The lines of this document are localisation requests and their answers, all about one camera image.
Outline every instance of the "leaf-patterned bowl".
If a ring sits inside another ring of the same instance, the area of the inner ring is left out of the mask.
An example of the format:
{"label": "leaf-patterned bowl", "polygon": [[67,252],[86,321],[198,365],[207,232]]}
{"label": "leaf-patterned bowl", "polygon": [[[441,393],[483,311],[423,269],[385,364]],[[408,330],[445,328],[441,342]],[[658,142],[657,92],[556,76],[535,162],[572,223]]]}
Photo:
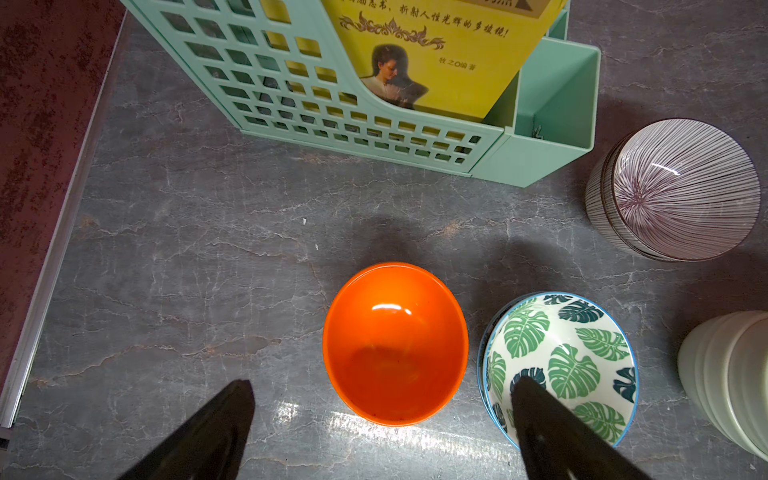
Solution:
{"label": "leaf-patterned bowl", "polygon": [[637,408],[636,365],[627,337],[605,310],[573,293],[533,293],[493,323],[481,341],[478,382],[488,414],[513,445],[511,391],[522,376],[618,445]]}

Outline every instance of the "mint green plastic organizer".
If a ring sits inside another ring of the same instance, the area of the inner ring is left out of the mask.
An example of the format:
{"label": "mint green plastic organizer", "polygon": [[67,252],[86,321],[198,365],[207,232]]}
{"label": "mint green plastic organizer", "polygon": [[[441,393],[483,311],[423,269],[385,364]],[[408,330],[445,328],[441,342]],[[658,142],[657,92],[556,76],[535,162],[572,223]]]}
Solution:
{"label": "mint green plastic organizer", "polygon": [[519,187],[594,145],[601,53],[564,40],[567,8],[480,124],[369,92],[319,0],[284,0],[290,23],[269,20],[259,0],[122,2],[245,134]]}

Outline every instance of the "book cover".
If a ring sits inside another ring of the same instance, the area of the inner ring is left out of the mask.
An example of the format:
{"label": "book cover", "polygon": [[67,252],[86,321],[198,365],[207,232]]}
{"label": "book cover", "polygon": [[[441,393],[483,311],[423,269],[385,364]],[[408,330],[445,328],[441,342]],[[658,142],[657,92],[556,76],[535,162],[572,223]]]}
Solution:
{"label": "book cover", "polygon": [[323,0],[363,84],[391,104],[480,121],[566,0]]}

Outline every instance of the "grid pattern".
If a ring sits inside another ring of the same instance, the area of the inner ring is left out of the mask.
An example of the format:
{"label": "grid pattern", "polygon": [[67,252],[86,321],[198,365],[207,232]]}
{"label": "grid pattern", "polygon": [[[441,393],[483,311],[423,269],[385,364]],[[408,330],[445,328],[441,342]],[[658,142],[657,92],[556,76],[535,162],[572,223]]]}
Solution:
{"label": "grid pattern", "polygon": [[376,98],[319,1],[125,1],[244,131],[456,172],[503,132]]}

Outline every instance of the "blue bowl rim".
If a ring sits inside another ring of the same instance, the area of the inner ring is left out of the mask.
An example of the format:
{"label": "blue bowl rim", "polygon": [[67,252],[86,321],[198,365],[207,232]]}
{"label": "blue bowl rim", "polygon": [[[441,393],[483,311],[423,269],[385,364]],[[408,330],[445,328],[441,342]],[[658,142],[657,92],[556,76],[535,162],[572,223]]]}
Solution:
{"label": "blue bowl rim", "polygon": [[616,319],[608,313],[602,306],[597,305],[595,302],[588,298],[584,298],[581,295],[577,295],[576,293],[569,293],[569,292],[560,292],[560,291],[542,291],[542,292],[536,292],[536,293],[530,293],[527,295],[519,296],[518,298],[512,300],[507,305],[503,306],[501,310],[499,310],[496,315],[493,317],[491,322],[488,324],[488,326],[485,329],[485,332],[483,332],[483,336],[481,337],[481,344],[480,348],[478,349],[478,388],[480,390],[480,398],[482,399],[483,406],[485,407],[485,411],[488,412],[488,416],[491,417],[491,420],[493,421],[494,425],[496,425],[496,428],[504,434],[504,437],[515,446],[518,450],[520,449],[520,445],[515,443],[514,440],[512,440],[507,432],[504,431],[502,428],[502,425],[498,422],[496,419],[496,415],[493,415],[491,406],[489,405],[488,397],[486,396],[486,392],[488,384],[485,382],[485,359],[487,358],[487,355],[485,355],[485,352],[488,349],[488,346],[491,342],[487,342],[485,345],[483,345],[483,339],[486,337],[486,334],[488,334],[488,338],[490,339],[491,336],[496,331],[496,328],[499,324],[501,324],[501,320],[504,317],[504,315],[510,311],[513,310],[519,303],[522,303],[523,301],[533,297],[533,296],[541,296],[545,294],[554,294],[554,295],[571,295],[575,296],[581,300],[587,301],[591,303],[592,305],[595,305],[597,308],[603,311],[605,315],[611,319],[611,322],[614,323],[614,325],[619,329],[619,332],[621,333],[621,336],[624,337],[624,341],[627,343],[627,346],[629,347],[629,353],[630,357],[632,358],[632,365],[634,366],[634,404],[632,406],[632,415],[629,417],[629,422],[627,422],[627,427],[624,428],[624,431],[621,433],[621,436],[618,438],[618,440],[612,445],[614,448],[618,447],[622,440],[624,440],[624,437],[626,436],[627,432],[629,432],[630,426],[632,426],[632,422],[634,421],[634,416],[637,413],[637,404],[640,401],[640,372],[637,367],[637,357],[634,354],[634,349],[632,348],[632,344],[629,342],[629,339],[627,338],[627,334],[624,333],[624,329],[621,328],[621,326],[616,322]]}

